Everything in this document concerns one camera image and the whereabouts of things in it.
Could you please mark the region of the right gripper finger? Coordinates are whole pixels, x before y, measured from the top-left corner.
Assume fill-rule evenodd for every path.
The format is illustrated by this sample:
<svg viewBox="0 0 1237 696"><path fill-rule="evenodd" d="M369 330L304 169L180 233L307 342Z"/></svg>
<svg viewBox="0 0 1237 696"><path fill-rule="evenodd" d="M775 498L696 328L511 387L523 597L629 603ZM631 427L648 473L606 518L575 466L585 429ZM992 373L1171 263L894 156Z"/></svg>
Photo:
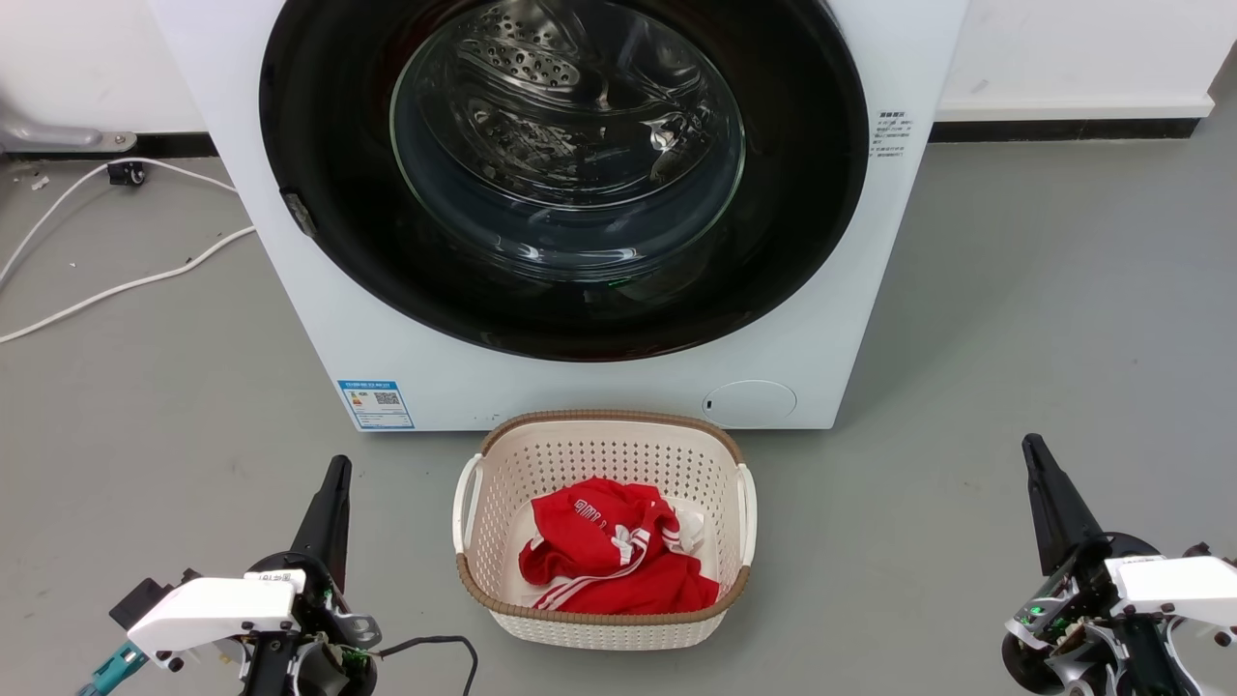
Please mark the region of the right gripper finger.
<svg viewBox="0 0 1237 696"><path fill-rule="evenodd" d="M1071 483L1066 483L1065 493L1068 494L1066 502L1056 503L1059 506L1056 509L1059 509L1063 516L1070 516L1068 525L1074 545L1066 556L1069 558L1072 551L1077 549L1080 543L1087 541L1091 537L1100 535L1102 533L1102 528L1095 516L1092 516L1089 504L1084 501L1081 494L1079 494L1077 487L1074 485L1072 480Z"/></svg>
<svg viewBox="0 0 1237 696"><path fill-rule="evenodd" d="M1056 503L1068 501L1065 488L1071 481L1039 433L1023 436L1023 457L1040 572L1049 576L1056 572L1074 545L1068 525L1070 516L1056 509Z"/></svg>

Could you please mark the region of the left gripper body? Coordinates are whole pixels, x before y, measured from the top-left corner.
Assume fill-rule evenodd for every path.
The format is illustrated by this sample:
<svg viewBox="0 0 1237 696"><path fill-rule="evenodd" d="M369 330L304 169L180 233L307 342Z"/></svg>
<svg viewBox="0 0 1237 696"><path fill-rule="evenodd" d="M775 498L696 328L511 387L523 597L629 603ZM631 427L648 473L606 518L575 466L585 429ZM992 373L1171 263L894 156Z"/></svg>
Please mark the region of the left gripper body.
<svg viewBox="0 0 1237 696"><path fill-rule="evenodd" d="M275 629L242 630L242 696L371 696L377 684L367 648L381 638L376 622L346 605L348 553L272 554L250 574L301 571L288 621Z"/></svg>

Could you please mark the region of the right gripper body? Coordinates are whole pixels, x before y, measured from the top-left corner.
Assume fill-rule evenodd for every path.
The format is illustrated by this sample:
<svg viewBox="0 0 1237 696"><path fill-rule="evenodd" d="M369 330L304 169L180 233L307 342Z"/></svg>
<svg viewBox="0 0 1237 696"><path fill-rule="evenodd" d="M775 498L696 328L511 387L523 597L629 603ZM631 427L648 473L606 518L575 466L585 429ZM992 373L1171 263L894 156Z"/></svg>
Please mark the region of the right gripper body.
<svg viewBox="0 0 1237 696"><path fill-rule="evenodd" d="M1158 561L1131 535L1089 538L1006 624L1001 656L1013 682L1035 696L1192 696L1174 647L1174 607L1141 612L1116 582L1129 562Z"/></svg>

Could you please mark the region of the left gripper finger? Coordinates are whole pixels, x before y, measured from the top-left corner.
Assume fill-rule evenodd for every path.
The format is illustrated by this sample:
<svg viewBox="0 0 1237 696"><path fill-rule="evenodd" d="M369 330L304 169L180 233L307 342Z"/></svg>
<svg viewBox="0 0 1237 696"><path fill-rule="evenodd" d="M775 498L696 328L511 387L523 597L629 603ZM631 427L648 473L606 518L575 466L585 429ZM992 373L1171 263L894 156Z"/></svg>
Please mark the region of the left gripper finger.
<svg viewBox="0 0 1237 696"><path fill-rule="evenodd" d="M327 535L320 559L336 584L346 582L350 520L353 520L353 459L335 455L329 462L320 492L327 494Z"/></svg>
<svg viewBox="0 0 1237 696"><path fill-rule="evenodd" d="M289 551L314 558L327 566L327 564L324 564L320 559L323 546L327 545L327 541L329 541L327 535L327 494L322 493L320 488L315 494L313 494L312 502L306 511L304 519L301 523L301 528L296 533L292 545L289 546Z"/></svg>

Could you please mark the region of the round black washer door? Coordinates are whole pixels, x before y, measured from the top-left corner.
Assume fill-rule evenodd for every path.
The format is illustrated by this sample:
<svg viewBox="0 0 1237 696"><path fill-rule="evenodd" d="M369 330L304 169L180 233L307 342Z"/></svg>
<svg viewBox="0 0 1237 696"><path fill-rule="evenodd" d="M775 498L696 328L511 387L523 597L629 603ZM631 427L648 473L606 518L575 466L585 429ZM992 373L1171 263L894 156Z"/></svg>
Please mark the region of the round black washer door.
<svg viewBox="0 0 1237 696"><path fill-rule="evenodd" d="M714 62L743 137L729 195L560 210L468 176L403 105L434 31L492 0L287 0L259 115L288 211L332 263L434 331L555 362L644 360L773 312L852 221L870 112L820 0L611 0Z"/></svg>

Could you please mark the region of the white front-load washing machine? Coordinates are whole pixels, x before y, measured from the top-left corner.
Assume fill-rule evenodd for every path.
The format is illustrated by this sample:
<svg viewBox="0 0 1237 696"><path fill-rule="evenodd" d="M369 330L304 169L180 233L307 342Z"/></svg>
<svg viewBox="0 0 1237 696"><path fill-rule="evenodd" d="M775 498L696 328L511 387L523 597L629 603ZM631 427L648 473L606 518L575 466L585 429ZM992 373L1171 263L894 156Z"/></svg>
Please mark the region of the white front-load washing machine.
<svg viewBox="0 0 1237 696"><path fill-rule="evenodd" d="M738 331L685 351L555 362L464 342L411 320L302 232L275 180L259 115L263 56L287 0L146 1L336 397L343 401L336 380L396 382L419 431L490 430L534 410L646 410L706 420L704 397L741 380L787 384L798 396L795 410L769 428L833 427L970 6L820 0L860 72L870 138L881 110L904 110L914 131L901 158L867 158L852 221L795 294Z"/></svg>

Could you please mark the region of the stainless steel washer drum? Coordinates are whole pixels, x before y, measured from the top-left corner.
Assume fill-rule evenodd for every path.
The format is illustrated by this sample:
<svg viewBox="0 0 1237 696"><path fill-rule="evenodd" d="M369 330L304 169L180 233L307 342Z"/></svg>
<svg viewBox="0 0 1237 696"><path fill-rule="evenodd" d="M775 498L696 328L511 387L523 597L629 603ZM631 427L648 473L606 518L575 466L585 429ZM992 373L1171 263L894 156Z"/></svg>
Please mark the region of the stainless steel washer drum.
<svg viewBox="0 0 1237 696"><path fill-rule="evenodd" d="M485 185L560 210L729 195L734 93L679 31L611 0L492 0L406 66L403 105Z"/></svg>

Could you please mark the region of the blue energy label sticker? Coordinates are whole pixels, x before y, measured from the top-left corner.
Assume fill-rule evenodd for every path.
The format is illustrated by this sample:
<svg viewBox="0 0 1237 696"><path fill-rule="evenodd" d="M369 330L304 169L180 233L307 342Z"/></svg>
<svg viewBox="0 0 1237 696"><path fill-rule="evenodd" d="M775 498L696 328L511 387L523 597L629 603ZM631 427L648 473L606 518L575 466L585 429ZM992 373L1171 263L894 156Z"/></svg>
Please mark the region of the blue energy label sticker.
<svg viewBox="0 0 1237 696"><path fill-rule="evenodd" d="M336 380L336 389L357 431L414 431L406 401L396 382Z"/></svg>

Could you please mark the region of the red garment with white stripes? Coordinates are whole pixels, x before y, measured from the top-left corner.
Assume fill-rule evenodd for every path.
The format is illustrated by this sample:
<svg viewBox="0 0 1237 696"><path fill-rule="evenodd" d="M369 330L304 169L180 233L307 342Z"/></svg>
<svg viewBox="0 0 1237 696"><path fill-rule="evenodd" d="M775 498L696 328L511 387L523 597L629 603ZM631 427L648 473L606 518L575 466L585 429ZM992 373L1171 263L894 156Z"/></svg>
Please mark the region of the red garment with white stripes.
<svg viewBox="0 0 1237 696"><path fill-rule="evenodd" d="M531 608L580 614L682 614L720 597L700 562L675 550L675 511L653 485L588 478L531 501L518 554Z"/></svg>

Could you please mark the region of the cream perforated laundry basket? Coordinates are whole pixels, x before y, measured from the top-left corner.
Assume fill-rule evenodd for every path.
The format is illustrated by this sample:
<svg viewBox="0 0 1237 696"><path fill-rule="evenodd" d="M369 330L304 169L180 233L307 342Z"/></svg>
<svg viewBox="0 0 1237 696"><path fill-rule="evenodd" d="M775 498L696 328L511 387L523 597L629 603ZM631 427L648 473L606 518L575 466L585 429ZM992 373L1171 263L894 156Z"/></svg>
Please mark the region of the cream perforated laundry basket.
<svg viewBox="0 0 1237 696"><path fill-rule="evenodd" d="M700 520L691 556L719 585L700 611L588 614L539 605L518 567L534 537L534 498L588 478L649 485ZM463 586L508 634L585 651L674 651L703 643L748 582L760 532L755 477L738 445L708 422L623 410L531 413L490 431L459 475L452 546Z"/></svg>

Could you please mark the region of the round white filter cover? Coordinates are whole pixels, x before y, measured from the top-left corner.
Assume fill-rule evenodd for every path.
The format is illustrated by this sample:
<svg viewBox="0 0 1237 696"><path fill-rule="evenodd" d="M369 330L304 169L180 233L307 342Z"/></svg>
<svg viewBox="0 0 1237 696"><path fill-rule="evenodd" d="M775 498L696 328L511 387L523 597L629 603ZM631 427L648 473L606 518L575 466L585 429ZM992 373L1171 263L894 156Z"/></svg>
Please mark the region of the round white filter cover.
<svg viewBox="0 0 1237 696"><path fill-rule="evenodd" d="M795 410L798 396L787 384L741 380L721 384L703 401L703 415L725 428L774 427Z"/></svg>

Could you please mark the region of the printed text sticker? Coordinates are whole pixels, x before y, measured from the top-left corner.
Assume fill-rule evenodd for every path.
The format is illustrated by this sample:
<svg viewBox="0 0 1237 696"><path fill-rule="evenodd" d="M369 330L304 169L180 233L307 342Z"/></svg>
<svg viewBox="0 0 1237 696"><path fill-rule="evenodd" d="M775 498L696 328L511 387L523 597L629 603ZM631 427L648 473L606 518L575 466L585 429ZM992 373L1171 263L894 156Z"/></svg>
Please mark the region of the printed text sticker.
<svg viewBox="0 0 1237 696"><path fill-rule="evenodd" d="M871 126L870 158L896 159L905 155L914 120L904 110L881 110Z"/></svg>

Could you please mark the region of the grey metal bracket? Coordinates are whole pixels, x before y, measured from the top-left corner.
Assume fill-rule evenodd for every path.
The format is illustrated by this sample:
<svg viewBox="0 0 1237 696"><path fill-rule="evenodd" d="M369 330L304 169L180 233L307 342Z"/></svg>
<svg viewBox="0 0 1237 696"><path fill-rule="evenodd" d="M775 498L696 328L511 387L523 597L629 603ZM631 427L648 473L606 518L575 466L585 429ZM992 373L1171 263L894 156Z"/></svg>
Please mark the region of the grey metal bracket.
<svg viewBox="0 0 1237 696"><path fill-rule="evenodd" d="M0 96L0 155L127 153L137 142L139 135L131 131L37 122Z"/></svg>

